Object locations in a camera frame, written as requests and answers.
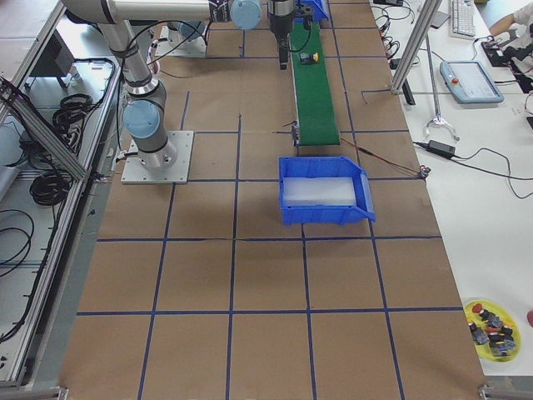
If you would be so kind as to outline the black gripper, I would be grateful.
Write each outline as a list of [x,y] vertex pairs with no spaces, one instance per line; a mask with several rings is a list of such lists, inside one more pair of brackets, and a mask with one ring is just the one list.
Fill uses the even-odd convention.
[[286,40],[293,29],[296,6],[293,0],[268,0],[267,16],[270,31],[277,40],[279,68],[287,69],[288,51]]

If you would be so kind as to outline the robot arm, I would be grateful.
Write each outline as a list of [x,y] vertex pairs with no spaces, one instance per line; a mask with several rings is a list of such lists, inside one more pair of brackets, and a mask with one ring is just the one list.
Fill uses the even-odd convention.
[[125,88],[133,97],[123,114],[124,124],[147,168],[171,166],[177,147],[163,127],[166,90],[147,65],[134,38],[131,20],[159,22],[232,22],[241,30],[262,20],[260,1],[65,1],[75,16],[98,25],[107,45],[121,63]]

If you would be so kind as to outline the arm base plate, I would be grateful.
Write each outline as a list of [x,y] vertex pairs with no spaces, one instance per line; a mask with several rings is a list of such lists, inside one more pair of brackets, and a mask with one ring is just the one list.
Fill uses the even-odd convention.
[[132,140],[122,170],[125,184],[186,184],[193,148],[193,131],[167,131],[167,144],[159,152],[147,153]]
[[157,41],[156,56],[204,58],[207,52],[206,31],[207,25],[202,21],[168,22]]

